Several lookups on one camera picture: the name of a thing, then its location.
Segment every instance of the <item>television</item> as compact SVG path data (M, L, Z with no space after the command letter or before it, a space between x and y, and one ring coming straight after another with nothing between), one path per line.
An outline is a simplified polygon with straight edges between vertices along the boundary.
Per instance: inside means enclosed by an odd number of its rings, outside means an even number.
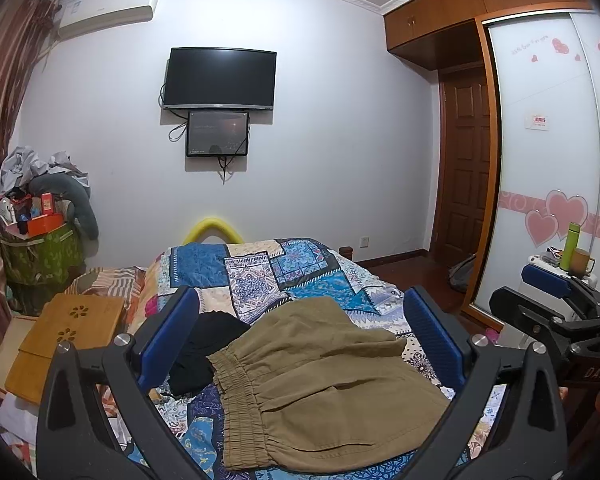
M273 110L275 80L275 52L172 48L162 106Z
M189 112L187 156L242 156L249 143L249 113Z

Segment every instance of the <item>mug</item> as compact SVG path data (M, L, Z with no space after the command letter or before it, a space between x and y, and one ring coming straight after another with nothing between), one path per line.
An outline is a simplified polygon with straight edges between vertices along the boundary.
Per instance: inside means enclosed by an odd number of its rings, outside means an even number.
M587 265L589 261L592 261L590 269L587 269ZM593 270L593 266L596 264L595 259L593 259L590 254L584 249L574 249L571 254L571 261L569 263L569 274L575 276L576 278L584 278L587 274L590 274Z

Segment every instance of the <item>green bottle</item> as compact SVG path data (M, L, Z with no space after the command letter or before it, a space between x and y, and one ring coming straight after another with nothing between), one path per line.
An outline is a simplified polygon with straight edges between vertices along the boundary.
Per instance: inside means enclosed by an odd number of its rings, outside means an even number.
M569 232L567 233L567 241L564 243L562 258L560 259L560 268L565 272L569 272L569 264L571 263L571 255L573 250L578 246L578 238L580 237L580 226L571 222L569 224Z

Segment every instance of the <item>metal screw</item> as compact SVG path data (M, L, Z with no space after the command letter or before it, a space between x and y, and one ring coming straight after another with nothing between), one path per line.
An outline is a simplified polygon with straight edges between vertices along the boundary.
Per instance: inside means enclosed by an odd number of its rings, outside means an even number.
M127 333L118 334L113 338L113 344L116 346L126 346L131 341L131 336Z
M531 348L536 354L544 354L546 352L546 346L539 341L534 341L534 343L531 345Z
M471 342L476 346L487 346L489 344L489 338L484 334L476 334L472 336Z
M69 351L69 348L71 348L71 343L69 343L67 340L64 340L58 343L56 350L59 354L66 354Z

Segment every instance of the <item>brown shorts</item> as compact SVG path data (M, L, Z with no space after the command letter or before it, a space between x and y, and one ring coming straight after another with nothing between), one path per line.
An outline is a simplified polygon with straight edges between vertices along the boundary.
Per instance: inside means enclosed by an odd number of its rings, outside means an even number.
M405 341L355 326L331 298L265 314L211 355L224 466L328 473L420 446L448 400L405 363Z

